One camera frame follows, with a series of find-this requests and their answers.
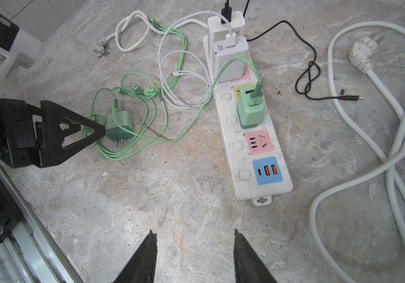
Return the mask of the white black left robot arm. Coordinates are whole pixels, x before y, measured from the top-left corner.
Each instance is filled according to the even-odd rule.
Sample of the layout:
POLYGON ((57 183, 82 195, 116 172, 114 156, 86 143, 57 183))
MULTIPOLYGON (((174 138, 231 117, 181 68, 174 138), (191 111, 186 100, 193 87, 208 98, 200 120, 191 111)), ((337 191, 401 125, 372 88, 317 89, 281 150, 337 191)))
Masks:
MULTIPOLYGON (((0 83, 16 67, 31 67, 42 43, 0 14, 0 83)), ((38 107, 0 98, 0 160, 11 168, 62 164, 105 137, 103 125, 52 101, 38 107)))

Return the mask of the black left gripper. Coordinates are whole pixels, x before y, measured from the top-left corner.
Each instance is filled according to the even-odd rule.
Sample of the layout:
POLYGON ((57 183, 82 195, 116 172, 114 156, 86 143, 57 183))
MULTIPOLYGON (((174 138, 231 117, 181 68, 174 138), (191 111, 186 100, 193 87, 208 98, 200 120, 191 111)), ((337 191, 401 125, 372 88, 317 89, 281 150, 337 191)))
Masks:
POLYGON ((11 168, 52 167, 105 137, 105 126, 57 103, 41 101, 41 108, 23 100, 0 99, 0 160, 11 168), (33 116, 41 121, 34 125, 33 116), (90 135, 65 144, 83 129, 90 135))

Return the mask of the white cube charger black plug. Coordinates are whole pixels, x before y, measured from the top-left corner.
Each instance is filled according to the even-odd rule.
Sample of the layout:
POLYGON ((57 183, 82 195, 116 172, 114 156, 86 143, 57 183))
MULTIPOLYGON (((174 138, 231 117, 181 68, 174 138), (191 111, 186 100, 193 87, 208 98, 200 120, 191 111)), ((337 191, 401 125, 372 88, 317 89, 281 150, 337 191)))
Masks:
POLYGON ((229 0, 224 3, 224 7, 221 10, 221 15, 226 20, 229 20, 229 24, 219 16, 213 16, 207 20, 208 42, 210 44, 225 40, 226 35, 229 32, 229 27, 232 27, 232 30, 237 37, 244 35, 244 25, 246 22, 243 13, 241 11, 233 12, 233 8, 230 5, 229 0))

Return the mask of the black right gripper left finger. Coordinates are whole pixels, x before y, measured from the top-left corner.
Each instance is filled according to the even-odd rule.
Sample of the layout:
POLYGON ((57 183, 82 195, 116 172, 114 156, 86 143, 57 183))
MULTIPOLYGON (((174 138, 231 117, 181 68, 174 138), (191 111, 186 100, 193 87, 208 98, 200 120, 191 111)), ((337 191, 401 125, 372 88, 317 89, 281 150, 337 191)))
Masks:
POLYGON ((114 283, 153 283, 157 252, 157 235, 150 230, 114 283))

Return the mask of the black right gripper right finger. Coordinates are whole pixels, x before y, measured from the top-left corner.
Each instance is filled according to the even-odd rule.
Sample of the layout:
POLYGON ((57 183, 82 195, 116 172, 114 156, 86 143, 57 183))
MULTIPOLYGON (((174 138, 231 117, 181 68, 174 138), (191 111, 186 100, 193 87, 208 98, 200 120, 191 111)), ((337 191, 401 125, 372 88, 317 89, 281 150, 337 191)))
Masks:
POLYGON ((234 270, 237 283, 277 283, 265 264, 237 229, 234 231, 234 270))

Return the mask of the white square charger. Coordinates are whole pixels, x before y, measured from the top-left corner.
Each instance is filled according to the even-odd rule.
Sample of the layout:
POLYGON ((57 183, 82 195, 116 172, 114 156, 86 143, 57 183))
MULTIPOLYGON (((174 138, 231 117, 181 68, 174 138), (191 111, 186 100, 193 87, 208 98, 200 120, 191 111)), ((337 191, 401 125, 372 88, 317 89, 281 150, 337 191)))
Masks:
MULTIPOLYGON (((247 58, 249 46, 244 36, 236 38, 234 47, 226 47, 226 41, 216 41, 212 43, 213 54, 213 72, 215 77, 219 75, 221 69, 234 57, 247 58)), ((240 79, 244 74, 246 63, 243 61, 233 61, 221 73, 218 83, 240 79)))

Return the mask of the light green cube charger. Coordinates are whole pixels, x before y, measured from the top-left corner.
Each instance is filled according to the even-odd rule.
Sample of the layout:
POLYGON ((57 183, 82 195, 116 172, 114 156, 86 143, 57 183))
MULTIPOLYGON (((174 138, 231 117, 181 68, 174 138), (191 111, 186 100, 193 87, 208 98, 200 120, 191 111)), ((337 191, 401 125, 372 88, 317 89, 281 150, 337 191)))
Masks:
POLYGON ((236 109, 241 128, 250 129, 258 126, 265 110, 262 84, 252 84, 241 88, 236 109))

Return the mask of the white multicolour power strip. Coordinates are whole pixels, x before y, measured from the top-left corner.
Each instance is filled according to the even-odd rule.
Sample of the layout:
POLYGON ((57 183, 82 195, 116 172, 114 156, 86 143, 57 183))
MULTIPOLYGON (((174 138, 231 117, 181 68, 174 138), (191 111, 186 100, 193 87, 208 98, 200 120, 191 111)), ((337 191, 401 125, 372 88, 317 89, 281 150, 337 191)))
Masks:
POLYGON ((217 83, 213 98, 234 194, 238 200, 252 200, 255 206, 266 206, 272 203, 274 195, 292 191, 293 183, 269 110, 264 110, 257 126, 241 127, 238 101, 256 85, 258 73, 254 69, 252 63, 247 64, 242 78, 217 83))

